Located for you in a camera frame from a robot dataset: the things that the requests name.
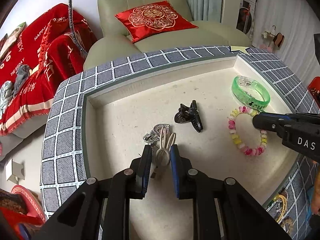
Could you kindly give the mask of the grey jewelry tray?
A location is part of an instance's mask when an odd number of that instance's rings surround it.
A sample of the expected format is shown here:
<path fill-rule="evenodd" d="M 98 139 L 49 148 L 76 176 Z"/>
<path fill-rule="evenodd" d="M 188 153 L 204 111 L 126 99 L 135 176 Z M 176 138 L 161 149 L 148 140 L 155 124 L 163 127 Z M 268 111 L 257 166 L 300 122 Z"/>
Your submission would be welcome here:
<path fill-rule="evenodd" d="M 176 133 L 181 156 L 209 177 L 235 178 L 261 205 L 280 188 L 298 154 L 268 133 L 266 151 L 246 156 L 234 145 L 228 118 L 240 101 L 232 92 L 233 79 L 246 76 L 261 83 L 271 101 L 267 112 L 290 113 L 289 106 L 256 69 L 239 56 L 175 63 L 105 84 L 84 96 L 82 146 L 86 172 L 107 179 L 129 167 L 144 148 L 143 136 L 156 124 L 169 124 Z M 178 124 L 180 104 L 195 100 L 203 125 Z"/>

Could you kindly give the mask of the green translucent bangle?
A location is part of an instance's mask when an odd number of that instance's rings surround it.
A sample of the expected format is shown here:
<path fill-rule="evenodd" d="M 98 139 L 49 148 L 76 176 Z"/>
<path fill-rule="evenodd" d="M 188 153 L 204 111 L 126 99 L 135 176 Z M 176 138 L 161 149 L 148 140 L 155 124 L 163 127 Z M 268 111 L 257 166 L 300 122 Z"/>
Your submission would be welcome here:
<path fill-rule="evenodd" d="M 232 92 L 244 105 L 263 112 L 271 101 L 267 89 L 255 79 L 238 75 L 233 79 Z"/>

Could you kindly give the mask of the yellow star sticker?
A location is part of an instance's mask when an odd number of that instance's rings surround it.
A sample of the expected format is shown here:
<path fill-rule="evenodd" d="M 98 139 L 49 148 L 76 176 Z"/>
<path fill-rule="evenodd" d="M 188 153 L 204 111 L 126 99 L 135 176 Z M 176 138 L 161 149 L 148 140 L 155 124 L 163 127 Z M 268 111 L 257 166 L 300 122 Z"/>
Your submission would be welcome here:
<path fill-rule="evenodd" d="M 239 51 L 242 54 L 250 54 L 247 50 L 249 47 L 244 47 L 244 46 L 230 46 L 230 52 L 236 52 Z"/>

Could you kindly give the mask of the black hair claw clip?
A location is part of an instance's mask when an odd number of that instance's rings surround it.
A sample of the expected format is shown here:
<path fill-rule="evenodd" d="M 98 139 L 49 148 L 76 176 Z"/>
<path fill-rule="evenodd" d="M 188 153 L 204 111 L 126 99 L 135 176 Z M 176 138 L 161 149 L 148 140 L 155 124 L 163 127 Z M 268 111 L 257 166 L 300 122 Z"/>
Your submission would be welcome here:
<path fill-rule="evenodd" d="M 203 130 L 202 121 L 195 100 L 191 102 L 189 107 L 181 103 L 178 112 L 174 116 L 174 121 L 178 124 L 189 122 L 198 133 Z"/>

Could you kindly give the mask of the small silver charm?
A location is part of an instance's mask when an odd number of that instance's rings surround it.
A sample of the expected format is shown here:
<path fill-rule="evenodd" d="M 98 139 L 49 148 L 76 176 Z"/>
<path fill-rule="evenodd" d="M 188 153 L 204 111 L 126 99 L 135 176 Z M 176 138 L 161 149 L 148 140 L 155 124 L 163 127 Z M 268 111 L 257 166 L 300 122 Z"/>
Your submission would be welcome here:
<path fill-rule="evenodd" d="M 169 128 L 169 124 L 156 124 L 149 133 L 146 133 L 146 135 L 143 136 L 144 142 L 149 145 L 155 144 L 160 139 L 161 130 L 165 129 L 166 131 L 168 131 Z"/>

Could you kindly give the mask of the white washing machine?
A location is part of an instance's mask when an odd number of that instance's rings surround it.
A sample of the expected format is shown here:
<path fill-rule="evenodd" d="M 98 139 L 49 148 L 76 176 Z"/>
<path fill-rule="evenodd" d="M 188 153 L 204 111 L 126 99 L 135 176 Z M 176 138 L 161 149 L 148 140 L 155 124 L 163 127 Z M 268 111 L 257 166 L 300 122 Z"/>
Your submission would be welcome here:
<path fill-rule="evenodd" d="M 249 38 L 253 36 L 256 2 L 257 0 L 240 0 L 236 28 Z"/>

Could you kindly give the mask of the grey crumpled clothes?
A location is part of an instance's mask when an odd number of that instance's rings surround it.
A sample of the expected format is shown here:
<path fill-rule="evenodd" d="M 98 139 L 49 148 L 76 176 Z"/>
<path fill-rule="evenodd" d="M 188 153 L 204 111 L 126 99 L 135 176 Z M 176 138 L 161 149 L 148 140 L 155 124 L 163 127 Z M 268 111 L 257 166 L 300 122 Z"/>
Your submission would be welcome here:
<path fill-rule="evenodd" d="M 12 98 L 14 98 L 30 75 L 30 67 L 27 64 L 20 65 L 16 72 L 14 82 L 5 81 L 1 86 L 1 116 L 4 114 Z"/>

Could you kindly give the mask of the red embroidered cushion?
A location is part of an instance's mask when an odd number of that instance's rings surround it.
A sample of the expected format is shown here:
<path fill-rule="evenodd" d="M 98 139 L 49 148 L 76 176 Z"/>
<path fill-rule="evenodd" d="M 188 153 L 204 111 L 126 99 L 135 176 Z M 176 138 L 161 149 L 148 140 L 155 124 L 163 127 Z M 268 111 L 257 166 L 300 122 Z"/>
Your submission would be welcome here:
<path fill-rule="evenodd" d="M 132 43 L 164 32 L 195 29 L 168 1 L 141 5 L 115 15 L 131 35 Z"/>

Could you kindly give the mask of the red bed blanket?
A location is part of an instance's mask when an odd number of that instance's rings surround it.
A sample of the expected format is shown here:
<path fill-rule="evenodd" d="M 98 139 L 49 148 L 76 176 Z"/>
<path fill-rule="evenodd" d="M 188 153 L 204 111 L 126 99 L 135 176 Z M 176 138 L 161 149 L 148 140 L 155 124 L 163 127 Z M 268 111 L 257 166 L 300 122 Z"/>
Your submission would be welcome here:
<path fill-rule="evenodd" d="M 32 71 L 1 117 L 1 135 L 34 116 L 47 115 L 60 83 L 82 72 L 84 62 L 72 39 L 66 4 L 52 7 L 27 26 L 1 61 L 1 83 L 14 82 L 23 64 Z"/>

